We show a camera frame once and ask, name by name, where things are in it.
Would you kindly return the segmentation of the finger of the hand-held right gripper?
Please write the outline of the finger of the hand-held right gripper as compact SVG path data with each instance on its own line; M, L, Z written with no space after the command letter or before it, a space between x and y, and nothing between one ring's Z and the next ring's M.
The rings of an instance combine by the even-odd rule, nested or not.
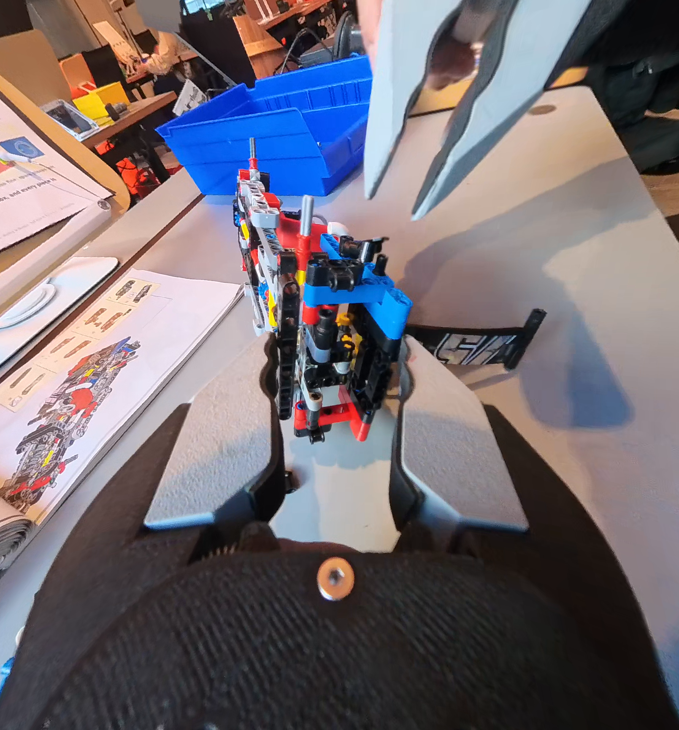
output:
M364 194L372 199L386 175L406 121L425 88L435 41L460 21L468 2L365 1L363 46L372 89L363 162Z
M443 202L540 97L588 1L505 2L483 42L478 72L452 114L412 219Z

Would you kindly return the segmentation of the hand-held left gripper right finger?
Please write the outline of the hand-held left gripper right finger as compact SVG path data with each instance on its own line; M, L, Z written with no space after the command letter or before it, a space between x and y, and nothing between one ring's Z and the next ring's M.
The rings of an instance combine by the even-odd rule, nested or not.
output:
M433 534L529 528L480 400L409 335L399 359L389 504L398 532L411 522Z

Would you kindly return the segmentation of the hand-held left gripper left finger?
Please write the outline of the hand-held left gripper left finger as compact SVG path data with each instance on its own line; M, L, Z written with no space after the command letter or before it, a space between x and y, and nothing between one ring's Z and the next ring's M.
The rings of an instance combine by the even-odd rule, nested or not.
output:
M192 399L146 528L268 521L282 504L277 338L261 335Z

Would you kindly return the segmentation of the long black stickered panel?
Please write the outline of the long black stickered panel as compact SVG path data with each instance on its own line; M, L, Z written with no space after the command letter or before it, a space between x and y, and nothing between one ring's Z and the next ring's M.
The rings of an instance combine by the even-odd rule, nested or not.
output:
M405 334L414 337L446 367L500 364L505 370L512 371L524 357L546 316L544 309L534 308L521 326L452 328L407 325Z

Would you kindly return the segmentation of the toy brick car chassis model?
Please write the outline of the toy brick car chassis model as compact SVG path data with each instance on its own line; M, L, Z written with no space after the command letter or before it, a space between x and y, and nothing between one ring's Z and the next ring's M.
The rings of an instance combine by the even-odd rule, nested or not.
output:
M301 209L285 209L259 168L255 138L248 144L232 215L255 333L273 337L279 418L310 443L341 423L362 443L389 389L412 301L386 274L386 237L353 238L315 214L309 195Z

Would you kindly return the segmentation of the grey desk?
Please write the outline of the grey desk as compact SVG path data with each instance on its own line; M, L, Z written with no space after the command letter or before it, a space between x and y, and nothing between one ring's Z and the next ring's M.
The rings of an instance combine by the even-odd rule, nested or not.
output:
M390 276L432 324L504 325L529 309L547 318L513 373L479 369L464 382L498 408L597 522L658 632L679 621L679 244L590 90L547 92L462 186L409 222L423 172L449 112L409 121L378 195L362 172L320 200L355 235L390 237ZM154 229L136 267L185 278L238 279L225 196L199 196L182 170L110 229L107 241ZM0 616L19 628L75 522L133 452L155 408L213 374L216 358L255 340L237 304L136 423L0 572ZM273 521L280 536L390 547L388 459L319 465Z

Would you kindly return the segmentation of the person's right hand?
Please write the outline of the person's right hand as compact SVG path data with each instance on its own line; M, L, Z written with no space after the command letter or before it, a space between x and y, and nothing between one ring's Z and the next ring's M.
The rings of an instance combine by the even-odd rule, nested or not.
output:
M425 88L441 90L472 74L482 42L468 42L468 35L467 31L454 25L438 37L428 62Z

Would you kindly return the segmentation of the person's black jacket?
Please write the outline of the person's black jacket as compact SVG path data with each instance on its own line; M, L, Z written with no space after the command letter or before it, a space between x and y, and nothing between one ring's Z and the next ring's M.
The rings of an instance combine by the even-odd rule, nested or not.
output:
M679 1L616 2L582 62L636 169L679 172Z

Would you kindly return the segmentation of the building instruction booklet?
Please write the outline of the building instruction booklet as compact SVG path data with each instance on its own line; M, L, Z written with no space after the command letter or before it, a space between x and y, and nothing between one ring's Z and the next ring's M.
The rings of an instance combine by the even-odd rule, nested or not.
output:
M0 384L0 570L241 295L131 269Z

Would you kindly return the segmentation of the blue storage bin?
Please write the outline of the blue storage bin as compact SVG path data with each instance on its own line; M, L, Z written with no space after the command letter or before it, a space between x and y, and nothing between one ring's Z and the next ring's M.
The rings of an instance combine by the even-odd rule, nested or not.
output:
M236 191L250 139L278 196L328 196L363 161L372 73L352 56L232 87L157 128L206 196Z

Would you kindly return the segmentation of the white sign stand base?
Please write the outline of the white sign stand base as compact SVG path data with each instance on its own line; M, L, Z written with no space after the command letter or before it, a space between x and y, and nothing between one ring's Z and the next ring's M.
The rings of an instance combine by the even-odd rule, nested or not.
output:
M0 315L0 366L118 267L115 257L73 257Z

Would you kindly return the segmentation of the background wooden table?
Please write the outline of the background wooden table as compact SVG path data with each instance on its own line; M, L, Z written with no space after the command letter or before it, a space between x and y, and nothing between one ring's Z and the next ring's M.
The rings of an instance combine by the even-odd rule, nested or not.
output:
M99 128L96 133L88 136L81 144L93 150L99 144L138 125L150 115L159 113L165 109L170 110L177 100L178 95L174 91L170 91L169 93L134 102L128 106L125 114L121 115L117 121L113 121L110 125Z

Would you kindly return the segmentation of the yellow storage bin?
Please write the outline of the yellow storage bin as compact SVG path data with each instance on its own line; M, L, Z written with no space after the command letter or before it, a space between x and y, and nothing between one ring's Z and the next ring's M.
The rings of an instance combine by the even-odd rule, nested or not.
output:
M76 108L87 118L97 121L109 116L107 105L130 105L132 102L121 83L110 83L90 90L84 96L73 100Z

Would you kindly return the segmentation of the wooden board instruction sign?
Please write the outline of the wooden board instruction sign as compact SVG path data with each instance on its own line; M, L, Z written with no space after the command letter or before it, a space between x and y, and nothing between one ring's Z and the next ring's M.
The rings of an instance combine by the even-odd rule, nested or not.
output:
M131 196L121 177L0 75L0 253L105 200Z

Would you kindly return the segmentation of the cardboard box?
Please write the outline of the cardboard box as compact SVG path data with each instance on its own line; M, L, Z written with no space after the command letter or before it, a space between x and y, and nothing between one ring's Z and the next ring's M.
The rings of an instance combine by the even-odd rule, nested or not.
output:
M40 30L0 38L0 75L37 106L72 101L70 85Z

